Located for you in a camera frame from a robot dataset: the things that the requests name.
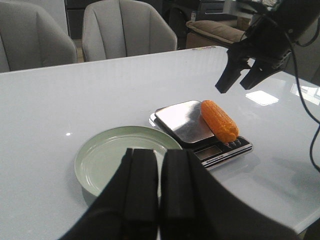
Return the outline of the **black right claw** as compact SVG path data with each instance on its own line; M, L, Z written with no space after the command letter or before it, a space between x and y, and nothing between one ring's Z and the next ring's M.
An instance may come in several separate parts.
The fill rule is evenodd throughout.
M249 69L248 59L255 62L240 82L245 90L250 90L266 78L282 70L290 54L289 30L292 17L289 15L262 15L245 32L246 38L233 43L227 51L227 64L215 84L216 89L225 94L241 71Z

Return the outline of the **left gripper black right claw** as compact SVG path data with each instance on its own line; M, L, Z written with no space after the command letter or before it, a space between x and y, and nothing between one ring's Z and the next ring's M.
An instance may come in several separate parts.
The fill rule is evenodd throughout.
M163 240L298 239L224 188L189 150L165 154L159 213Z

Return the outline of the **left gripper black left claw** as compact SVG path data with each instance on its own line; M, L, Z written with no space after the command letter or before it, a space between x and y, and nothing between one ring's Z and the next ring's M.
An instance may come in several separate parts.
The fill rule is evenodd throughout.
M151 149L128 148L115 174L63 240L155 240L158 164Z

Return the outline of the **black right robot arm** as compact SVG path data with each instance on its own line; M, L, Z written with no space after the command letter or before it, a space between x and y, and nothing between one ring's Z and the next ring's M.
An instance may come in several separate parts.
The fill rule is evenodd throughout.
M245 0L259 18L245 32L246 38L227 50L227 65L216 83L224 94L248 69L240 84L250 90L266 78L280 72L292 52L292 46L320 16L318 0L282 0L269 10L262 3Z

